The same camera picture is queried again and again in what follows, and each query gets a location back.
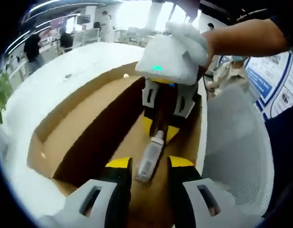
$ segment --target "white chair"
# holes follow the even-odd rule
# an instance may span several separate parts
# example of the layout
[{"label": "white chair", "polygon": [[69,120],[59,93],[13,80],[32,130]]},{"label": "white chair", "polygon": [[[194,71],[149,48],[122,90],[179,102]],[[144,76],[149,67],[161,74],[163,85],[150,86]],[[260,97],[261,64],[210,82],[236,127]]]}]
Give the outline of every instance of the white chair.
[{"label": "white chair", "polygon": [[263,215],[273,188],[270,139],[256,108],[238,85],[208,102],[203,178],[221,184],[247,214]]},{"label": "white chair", "polygon": [[93,28],[86,30],[83,34],[83,44],[91,44],[99,41],[99,34],[100,34],[100,29],[99,28]]},{"label": "white chair", "polygon": [[84,31],[80,31],[80,32],[77,32],[75,34],[74,41],[73,41],[73,44],[72,44],[72,48],[73,49],[82,46],[82,37],[83,37],[83,34],[84,34]]},{"label": "white chair", "polygon": [[127,44],[138,45],[140,42],[139,29],[135,27],[129,27],[127,30]]}]

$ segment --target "cardboard box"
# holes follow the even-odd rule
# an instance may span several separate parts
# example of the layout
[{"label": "cardboard box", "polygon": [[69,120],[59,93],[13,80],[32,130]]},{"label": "cardboard box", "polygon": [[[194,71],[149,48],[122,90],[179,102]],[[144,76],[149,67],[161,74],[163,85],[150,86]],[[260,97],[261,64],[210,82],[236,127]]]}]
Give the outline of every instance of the cardboard box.
[{"label": "cardboard box", "polygon": [[186,126],[164,150],[152,185],[134,180],[150,138],[142,126],[144,78],[135,76],[135,63],[105,72],[60,103],[35,129],[27,164],[51,178],[65,195],[89,179],[97,179],[111,159],[133,157],[130,224],[171,227],[167,200],[167,156],[197,159],[201,104],[196,104]]}]

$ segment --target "black clothing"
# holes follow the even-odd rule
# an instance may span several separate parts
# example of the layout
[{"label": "black clothing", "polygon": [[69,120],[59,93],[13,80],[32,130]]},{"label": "black clothing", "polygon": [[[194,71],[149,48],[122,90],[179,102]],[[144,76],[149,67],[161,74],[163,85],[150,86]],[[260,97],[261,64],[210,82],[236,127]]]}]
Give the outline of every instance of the black clothing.
[{"label": "black clothing", "polygon": [[37,57],[39,53],[39,42],[40,37],[37,34],[33,34],[27,38],[24,45],[24,52],[26,53],[27,59],[29,62],[33,62],[35,57]]},{"label": "black clothing", "polygon": [[73,38],[70,34],[64,33],[63,35],[61,35],[60,46],[62,48],[69,48],[69,49],[65,50],[65,52],[72,50],[72,49],[70,49],[72,47],[72,43],[73,43]]}]

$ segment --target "person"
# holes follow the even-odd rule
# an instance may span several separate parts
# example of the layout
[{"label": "person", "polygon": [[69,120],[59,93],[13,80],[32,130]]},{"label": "person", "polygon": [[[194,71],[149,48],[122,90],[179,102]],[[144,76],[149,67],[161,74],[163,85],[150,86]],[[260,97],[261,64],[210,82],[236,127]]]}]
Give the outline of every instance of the person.
[{"label": "person", "polygon": [[67,53],[72,50],[73,38],[70,34],[66,33],[66,27],[63,26],[59,30],[60,33],[60,47]]},{"label": "person", "polygon": [[214,24],[208,23],[208,31],[214,30]]},{"label": "person", "polygon": [[35,28],[31,30],[24,44],[24,53],[26,54],[31,74],[44,65],[44,59],[39,52],[41,39],[38,34],[35,34],[35,31]]},{"label": "person", "polygon": [[219,95],[222,90],[233,83],[237,83],[244,92],[248,91],[249,79],[245,69],[244,61],[246,57],[232,56],[231,61],[221,64],[214,72],[214,81],[209,83],[206,88],[213,94]]},{"label": "person", "polygon": [[[252,19],[201,34],[201,38],[206,40],[209,56],[207,66],[214,55],[264,57],[289,50],[293,53],[293,1],[286,2],[288,4],[283,2],[279,6],[283,9],[281,13],[270,19]],[[293,201],[288,200],[292,208],[288,207],[287,213],[283,213],[285,207],[279,205],[284,204],[278,201],[281,197],[289,199],[289,194],[293,192],[293,105],[267,120],[265,126],[270,137],[274,164],[273,191],[265,215],[266,221],[274,219],[277,223],[289,222],[288,219],[293,220]]]},{"label": "person", "polygon": [[113,27],[111,26],[112,16],[107,13],[107,11],[102,12],[102,22],[101,22],[101,41],[102,42],[110,42]]}]

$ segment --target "black cable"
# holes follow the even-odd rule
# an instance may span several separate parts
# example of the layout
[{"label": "black cable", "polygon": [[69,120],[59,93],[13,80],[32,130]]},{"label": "black cable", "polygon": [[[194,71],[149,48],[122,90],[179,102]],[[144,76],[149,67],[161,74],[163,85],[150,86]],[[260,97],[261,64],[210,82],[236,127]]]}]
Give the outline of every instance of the black cable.
[{"label": "black cable", "polygon": [[[205,74],[202,75],[202,78],[203,78],[204,86],[205,86]],[[207,100],[208,100],[209,93],[208,93],[208,90],[207,90],[207,87],[206,87],[206,86],[205,86],[205,91],[206,91],[206,93],[207,93]]]}]

